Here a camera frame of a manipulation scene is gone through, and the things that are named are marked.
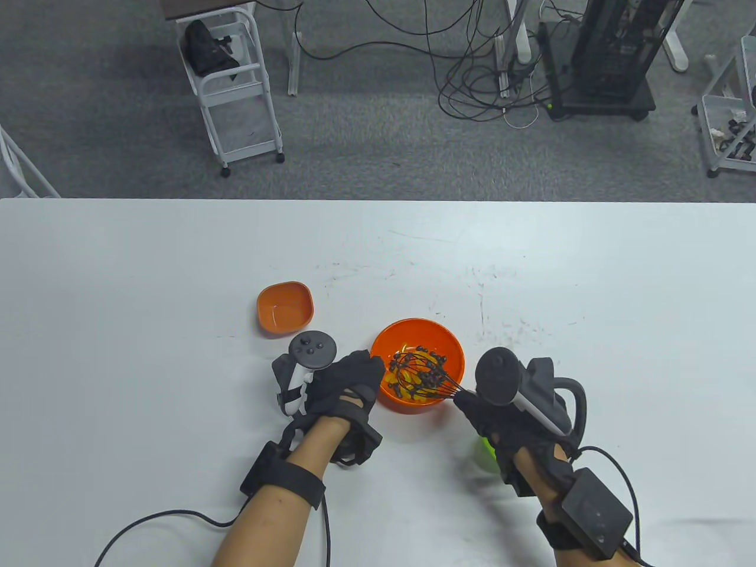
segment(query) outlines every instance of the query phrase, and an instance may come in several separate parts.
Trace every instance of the orange bowl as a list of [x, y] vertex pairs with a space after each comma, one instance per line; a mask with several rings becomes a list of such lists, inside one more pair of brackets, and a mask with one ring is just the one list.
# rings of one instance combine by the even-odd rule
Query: orange bowl
[[315, 306], [309, 288], [298, 281], [266, 287], [257, 297], [260, 327], [274, 335], [296, 333], [312, 321]]
[[402, 350], [417, 346], [425, 347], [445, 356], [447, 361], [444, 370], [455, 382], [460, 383], [465, 374], [465, 353], [457, 337], [451, 334], [451, 331], [446, 327], [428, 319], [404, 319], [389, 325], [375, 339], [370, 354], [380, 356], [386, 365], [386, 374], [380, 384], [382, 399], [387, 402], [386, 404], [389, 407], [398, 411], [420, 411], [443, 401], [441, 399], [420, 402], [407, 401], [398, 398], [386, 383], [386, 378], [391, 375], [388, 368], [394, 355]]

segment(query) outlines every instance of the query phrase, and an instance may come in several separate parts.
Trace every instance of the white cart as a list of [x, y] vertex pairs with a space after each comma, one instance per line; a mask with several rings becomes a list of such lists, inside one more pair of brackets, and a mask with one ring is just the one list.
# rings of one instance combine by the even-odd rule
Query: white cart
[[[751, 34], [756, 32], [756, 24]], [[713, 90], [736, 67], [739, 77], [739, 94], [719, 96]], [[700, 102], [691, 109], [699, 118], [704, 137], [707, 172], [717, 177], [720, 169], [738, 169], [756, 172], [756, 147], [748, 144], [756, 136], [756, 36], [744, 36], [735, 54], [721, 67], [704, 91]], [[737, 123], [733, 136], [727, 136], [730, 121]]]
[[[32, 184], [37, 187], [37, 191], [29, 184], [27, 176], [33, 180]], [[44, 191], [47, 197], [60, 199], [60, 194], [50, 185], [50, 181], [0, 126], [0, 199], [4, 197], [38, 199], [39, 191]]]
[[[214, 39], [225, 40], [231, 56], [240, 66], [200, 77], [192, 70], [181, 49], [187, 26], [202, 20]], [[200, 102], [207, 135], [213, 152], [228, 177], [229, 163], [275, 151], [283, 163], [284, 143], [273, 111], [271, 86], [257, 24], [242, 8], [224, 8], [176, 20], [178, 47], [189, 83]]]

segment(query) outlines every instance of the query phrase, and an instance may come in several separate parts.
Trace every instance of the black cable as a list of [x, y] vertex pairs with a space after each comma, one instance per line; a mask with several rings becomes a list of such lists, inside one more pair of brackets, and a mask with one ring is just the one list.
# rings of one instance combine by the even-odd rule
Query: black cable
[[573, 16], [576, 16], [575, 18], [576, 20], [577, 20], [577, 16], [583, 17], [583, 12], [576, 12], [574, 10], [566, 10], [565, 8], [557, 8], [556, 4], [554, 4], [554, 0], [549, 0], [549, 3], [551, 4], [551, 6], [546, 6], [546, 8], [550, 8], [551, 10], [554, 10], [561, 18], [566, 18], [564, 14], [571, 14]]
[[[115, 544], [127, 531], [131, 530], [132, 528], [136, 528], [138, 525], [142, 525], [145, 522], [149, 522], [150, 520], [163, 518], [165, 516], [193, 516], [195, 518], [203, 520], [204, 522], [207, 522], [208, 524], [216, 528], [230, 528], [232, 525], [234, 525], [234, 522], [239, 519], [239, 516], [241, 516], [241, 513], [244, 511], [244, 508], [250, 500], [252, 500], [251, 496], [246, 499], [244, 504], [242, 504], [242, 507], [236, 517], [232, 520], [229, 520], [228, 522], [219, 522], [218, 520], [214, 520], [209, 516], [205, 516], [205, 514], [197, 512], [196, 510], [165, 510], [163, 512], [157, 512], [150, 514], [149, 516], [145, 516], [144, 518], [140, 518], [136, 522], [132, 522], [127, 525], [124, 529], [115, 534], [110, 541], [107, 542], [107, 545], [102, 550], [102, 553], [100, 553], [97, 561], [94, 562], [94, 567], [100, 567], [103, 559], [105, 559], [107, 552], [110, 551], [110, 548], [113, 546], [113, 544]], [[330, 567], [330, 522], [328, 520], [328, 506], [326, 505], [325, 494], [323, 495], [323, 520], [325, 521], [326, 525], [326, 567]]]
[[164, 512], [150, 514], [149, 516], [145, 516], [144, 518], [138, 519], [136, 522], [130, 523], [123, 530], [115, 534], [113, 538], [107, 542], [107, 545], [102, 550], [102, 553], [100, 553], [100, 556], [97, 558], [97, 561], [94, 562], [95, 563], [94, 567], [100, 567], [100, 564], [102, 563], [102, 560], [105, 559], [105, 555], [107, 555], [107, 552], [110, 551], [110, 548], [113, 546], [113, 544], [115, 544], [121, 538], [122, 535], [124, 535], [130, 529], [136, 528], [138, 525], [144, 524], [145, 522], [149, 522], [150, 520], [163, 518], [164, 516], [194, 516], [195, 518], [199, 518], [203, 520], [204, 522], [207, 522], [210, 525], [215, 526], [216, 528], [230, 528], [234, 524], [234, 522], [237, 521], [237, 518], [239, 517], [240, 514], [241, 514], [241, 510], [239, 510], [239, 513], [236, 515], [236, 518], [230, 520], [229, 522], [219, 522], [195, 510], [165, 510]]
[[431, 36], [434, 36], [434, 35], [435, 35], [435, 34], [437, 34], [437, 33], [443, 33], [443, 32], [446, 32], [446, 31], [450, 30], [451, 28], [453, 28], [454, 26], [456, 26], [456, 25], [457, 25], [457, 24], [458, 24], [459, 22], [461, 22], [461, 21], [462, 21], [462, 19], [463, 19], [463, 18], [464, 18], [464, 17], [465, 17], [466, 15], [467, 15], [467, 13], [468, 13], [468, 12], [470, 12], [470, 11], [471, 11], [471, 10], [473, 9], [473, 6], [475, 6], [475, 2], [473, 2], [472, 4], [470, 4], [470, 7], [469, 7], [469, 8], [467, 8], [467, 9], [466, 9], [466, 10], [464, 11], [464, 13], [463, 13], [463, 14], [462, 14], [461, 16], [459, 16], [459, 17], [458, 17], [458, 18], [457, 18], [457, 19], [456, 19], [456, 20], [455, 20], [454, 22], [450, 23], [450, 24], [449, 24], [448, 26], [446, 26], [446, 27], [443, 27], [443, 28], [441, 28], [441, 29], [437, 29], [437, 30], [435, 30], [435, 31], [432, 31], [432, 32], [428, 32], [428, 34], [426, 34], [425, 32], [411, 32], [411, 31], [409, 31], [409, 30], [407, 30], [407, 29], [403, 29], [403, 28], [401, 28], [401, 27], [397, 26], [397, 25], [396, 25], [395, 23], [393, 23], [393, 22], [389, 22], [389, 21], [388, 21], [388, 20], [387, 20], [387, 19], [386, 19], [386, 18], [385, 18], [384, 16], [382, 16], [381, 14], [379, 14], [379, 13], [378, 13], [378, 10], [376, 10], [376, 9], [375, 9], [375, 8], [373, 7], [373, 5], [372, 5], [372, 4], [370, 3], [370, 0], [365, 0], [365, 2], [366, 2], [366, 3], [367, 3], [367, 5], [368, 5], [368, 6], [370, 7], [370, 9], [372, 10], [372, 12], [373, 12], [373, 13], [374, 13], [374, 14], [375, 14], [376, 16], [378, 16], [378, 19], [379, 19], [379, 20], [381, 20], [381, 21], [382, 21], [382, 22], [384, 22], [384, 23], [387, 23], [387, 24], [388, 24], [388, 25], [390, 25], [390, 26], [391, 26], [392, 28], [394, 28], [394, 29], [396, 29], [396, 30], [398, 30], [398, 31], [400, 31], [400, 32], [402, 32], [402, 33], [406, 33], [406, 34], [407, 34], [408, 36], [424, 36], [424, 35], [431, 35]]
[[[297, 43], [299, 44], [299, 48], [302, 50], [302, 53], [304, 53], [307, 57], [310, 57], [311, 59], [320, 60], [320, 61], [329, 61], [329, 60], [333, 60], [338, 57], [341, 57], [342, 55], [347, 54], [350, 51], [353, 51], [355, 49], [367, 47], [370, 45], [385, 45], [385, 46], [399, 47], [399, 48], [404, 48], [404, 49], [410, 49], [412, 51], [416, 51], [418, 53], [428, 55], [431, 59], [431, 66], [433, 69], [433, 82], [435, 84], [435, 87], [438, 89], [438, 97], [437, 97], [436, 102], [438, 104], [438, 107], [441, 109], [441, 111], [447, 116], [450, 116], [455, 119], [472, 120], [474, 122], [489, 122], [491, 120], [503, 117], [502, 111], [506, 112], [507, 110], [511, 110], [515, 108], [527, 108], [527, 107], [533, 107], [535, 105], [543, 105], [545, 103], [545, 100], [544, 99], [536, 100], [535, 96], [539, 95], [546, 88], [548, 88], [548, 85], [544, 85], [543, 87], [540, 87], [536, 90], [533, 90], [531, 88], [532, 90], [531, 93], [527, 95], [518, 94], [518, 96], [514, 98], [513, 100], [507, 100], [504, 103], [497, 102], [497, 100], [499, 99], [499, 94], [500, 94], [498, 89], [488, 90], [488, 89], [483, 89], [483, 88], [478, 87], [478, 84], [481, 81], [485, 81], [485, 80], [490, 80], [493, 84], [496, 84], [501, 73], [509, 73], [510, 75], [509, 87], [510, 89], [517, 92], [519, 89], [519, 86], [522, 83], [524, 83], [526, 80], [531, 78], [531, 75], [535, 67], [538, 65], [539, 61], [541, 60], [541, 55], [539, 54], [538, 57], [532, 63], [526, 65], [525, 67], [521, 69], [514, 69], [510, 67], [510, 69], [508, 70], [497, 70], [487, 64], [481, 64], [476, 61], [476, 60], [480, 61], [481, 59], [490, 57], [494, 53], [494, 45], [491, 45], [490, 48], [488, 48], [488, 44], [492, 43], [494, 38], [496, 38], [497, 36], [504, 34], [512, 26], [512, 22], [516, 20], [516, 18], [518, 17], [519, 10], [523, 9], [523, 3], [521, 3], [516, 13], [510, 19], [510, 22], [503, 29], [501, 27], [498, 27], [492, 34], [487, 34], [480, 30], [480, 21], [482, 17], [484, 1], [485, 0], [472, 0], [469, 7], [453, 23], [447, 26], [444, 26], [441, 29], [432, 31], [429, 29], [429, 24], [428, 24], [427, 0], [424, 0], [423, 10], [424, 10], [425, 29], [422, 32], [413, 32], [413, 31], [404, 29], [398, 26], [397, 24], [391, 22], [386, 17], [381, 15], [378, 12], [378, 10], [376, 10], [376, 8], [370, 3], [370, 0], [365, 0], [365, 2], [367, 3], [371, 11], [376, 16], [378, 16], [378, 18], [381, 19], [382, 22], [388, 24], [389, 26], [391, 26], [392, 28], [398, 31], [407, 33], [408, 35], [411, 35], [411, 36], [425, 36], [426, 49], [418, 48], [413, 45], [408, 45], [408, 44], [404, 44], [400, 42], [372, 41], [372, 42], [364, 42], [364, 43], [359, 43], [357, 45], [352, 45], [350, 47], [344, 48], [334, 54], [327, 55], [327, 56], [320, 56], [320, 55], [312, 54], [299, 41], [299, 35], [298, 35], [299, 14], [304, 5], [303, 2], [300, 2], [288, 8], [276, 8], [276, 7], [265, 4], [264, 2], [259, 2], [259, 4], [263, 6], [264, 8], [268, 8], [274, 11], [287, 11], [287, 12], [294, 11], [295, 12], [294, 37]], [[465, 48], [464, 53], [461, 56], [434, 53], [430, 46], [430, 36], [448, 31], [452, 27], [459, 24], [465, 18], [465, 16], [467, 16], [466, 31], [465, 31], [466, 39], [467, 39], [467, 46]], [[473, 47], [478, 37], [480, 37], [482, 41], [480, 42], [480, 45]], [[454, 62], [446, 74], [443, 85], [439, 85], [439, 82], [438, 82], [438, 67], [436, 65], [436, 61], [435, 61], [436, 59], [452, 60]], [[495, 112], [493, 116], [486, 116], [492, 111]]]
[[633, 501], [633, 515], [635, 522], [635, 551], [637, 551], [637, 557], [634, 557], [632, 559], [638, 562], [642, 567], [653, 567], [653, 565], [646, 563], [640, 558], [640, 510], [638, 508], [638, 499], [635, 496], [635, 490], [633, 489], [633, 485], [630, 482], [627, 473], [625, 473], [620, 464], [612, 455], [610, 455], [607, 451], [604, 451], [601, 447], [594, 447], [592, 445], [588, 445], [587, 447], [580, 447], [572, 457], [572, 459], [570, 459], [570, 464], [574, 463], [585, 451], [595, 451], [606, 457], [622, 476], [622, 479], [627, 486], [627, 491], [630, 492], [630, 499]]
[[328, 520], [328, 504], [323, 494], [323, 521], [326, 525], [326, 567], [330, 567], [330, 521]]

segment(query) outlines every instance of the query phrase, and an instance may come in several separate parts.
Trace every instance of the forearm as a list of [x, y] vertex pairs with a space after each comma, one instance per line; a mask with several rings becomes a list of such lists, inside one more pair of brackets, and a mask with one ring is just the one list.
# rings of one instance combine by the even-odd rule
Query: forearm
[[[349, 422], [322, 417], [287, 461], [322, 480]], [[310, 504], [284, 488], [266, 485], [228, 532], [212, 567], [292, 567], [302, 544]]]
[[[554, 446], [554, 457], [567, 461], [567, 455], [559, 446]], [[533, 492], [541, 502], [544, 508], [544, 515], [548, 522], [556, 522], [556, 516], [553, 512], [553, 505], [558, 497], [557, 492], [551, 488], [544, 480], [541, 473], [536, 468], [533, 457], [527, 449], [523, 448], [518, 451], [514, 458], [515, 466], [521, 472], [525, 480], [528, 481]], [[601, 565], [601, 567], [638, 567], [638, 564], [632, 561], [621, 551], [615, 553], [614, 557], [606, 561], [596, 561], [591, 559], [583, 550], [554, 551], [556, 564], [558, 567], [592, 567]]]

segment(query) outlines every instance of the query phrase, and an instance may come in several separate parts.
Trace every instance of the floor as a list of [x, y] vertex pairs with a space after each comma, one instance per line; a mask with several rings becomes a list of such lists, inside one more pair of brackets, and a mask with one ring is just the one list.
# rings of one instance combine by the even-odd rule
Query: floor
[[[703, 55], [730, 52], [752, 0], [704, 2], [680, 26], [689, 72], [674, 73], [661, 52], [649, 71], [658, 110], [645, 122], [541, 116], [522, 131], [502, 120], [444, 116], [429, 58], [398, 48], [305, 60], [300, 95], [290, 98], [279, 14], [259, 7], [287, 160], [247, 160], [222, 179], [173, 28], [155, 0], [8, 0], [0, 18], [0, 123], [66, 197], [752, 202], [756, 176], [706, 178], [689, 114], [708, 80]], [[391, 21], [424, 29], [422, 0], [373, 5]], [[454, 21], [468, 5], [431, 0], [429, 26]], [[488, 0], [484, 28], [492, 31], [500, 17], [500, 2]], [[426, 41], [388, 28], [355, 0], [309, 2], [299, 26], [319, 55], [372, 39]], [[465, 44], [458, 26], [434, 36], [432, 48], [453, 54]], [[525, 124], [532, 113], [508, 116]]]

